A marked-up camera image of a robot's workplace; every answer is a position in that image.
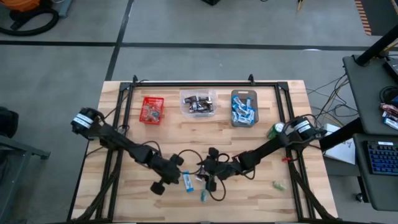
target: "gray plastic tray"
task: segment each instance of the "gray plastic tray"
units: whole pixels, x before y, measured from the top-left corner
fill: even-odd
[[[257,105],[257,93],[256,91],[253,90],[233,90],[231,93],[231,98],[232,96],[237,95],[239,99],[242,101],[242,103],[246,104],[248,98],[252,98],[252,108],[256,111],[254,114],[254,124],[243,124],[239,122],[234,122],[232,120],[232,115],[231,115],[231,124],[234,127],[242,127],[242,128],[250,128],[253,127],[257,122],[259,122],[259,113],[258,113],[258,105]]]

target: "clear plastic container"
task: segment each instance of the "clear plastic container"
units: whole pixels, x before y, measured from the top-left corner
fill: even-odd
[[[189,111],[190,103],[185,103],[185,99],[191,96],[208,97],[213,103],[213,112],[201,113]],[[217,110],[217,93],[214,89],[197,89],[197,90],[181,90],[180,91],[180,109],[181,113],[187,118],[202,118],[214,116]]]

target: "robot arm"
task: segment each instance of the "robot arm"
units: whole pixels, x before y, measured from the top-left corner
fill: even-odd
[[[286,134],[285,131],[291,126],[293,131]],[[234,157],[232,161],[219,162],[219,152],[215,148],[209,148],[209,155],[199,165],[204,166],[204,170],[210,175],[217,176],[220,180],[226,180],[233,175],[246,175],[252,172],[261,159],[282,148],[289,147],[291,149],[302,150],[306,148],[312,140],[320,139],[326,134],[326,131],[316,129],[309,120],[299,116],[289,121],[280,134],[274,139],[266,142],[262,146],[253,151],[242,152]]]
[[[132,142],[107,124],[101,112],[92,108],[83,108],[73,119],[71,125],[75,134],[81,134],[88,140],[99,138],[99,143],[109,150],[123,148],[137,163],[159,174],[160,182],[154,182],[150,188],[153,193],[162,195],[165,190],[163,183],[178,184],[181,171],[177,166],[183,164],[181,157],[174,154],[170,159],[164,159],[159,150]]]

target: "green object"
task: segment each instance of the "green object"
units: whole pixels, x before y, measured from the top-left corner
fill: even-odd
[[[273,181],[272,186],[274,186],[276,189],[284,191],[286,190],[286,187],[276,181]]]
[[[268,132],[267,132],[267,138],[270,139],[270,140],[275,138],[275,136],[277,134],[282,132],[284,126],[285,126],[285,124],[282,123],[282,122],[279,122],[279,123],[276,123],[276,124],[272,125],[270,130],[268,130]]]
[[[206,191],[207,190],[206,190],[206,184],[205,184],[205,188],[201,191],[201,194],[200,194],[200,201],[202,203],[205,203],[207,200],[207,192]]]

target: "black floor stripe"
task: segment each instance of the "black floor stripe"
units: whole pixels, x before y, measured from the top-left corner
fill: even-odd
[[[0,40],[0,45],[23,45],[23,46],[67,46],[67,47],[114,47],[114,42],[66,42],[66,41],[23,41],[23,40]]]
[[[131,12],[131,8],[132,8],[132,3],[133,2],[134,2],[134,0],[129,0],[129,2],[127,3],[126,12],[124,12],[122,25],[120,26],[118,39],[116,41],[116,46],[115,46],[115,48],[113,50],[113,53],[112,53],[112,57],[111,57],[111,61],[109,63],[108,71],[106,72],[105,81],[111,81],[112,80],[114,68],[116,66],[116,62],[118,61],[119,51],[120,51],[120,47],[122,45],[124,33],[126,32],[126,27],[127,27],[128,22],[129,22],[129,19],[130,19],[130,12]]]
[[[122,43],[121,47],[169,48],[169,49],[253,49],[253,50],[335,50],[365,51],[369,46],[316,46],[316,45],[264,45],[264,44],[171,44],[171,43]]]

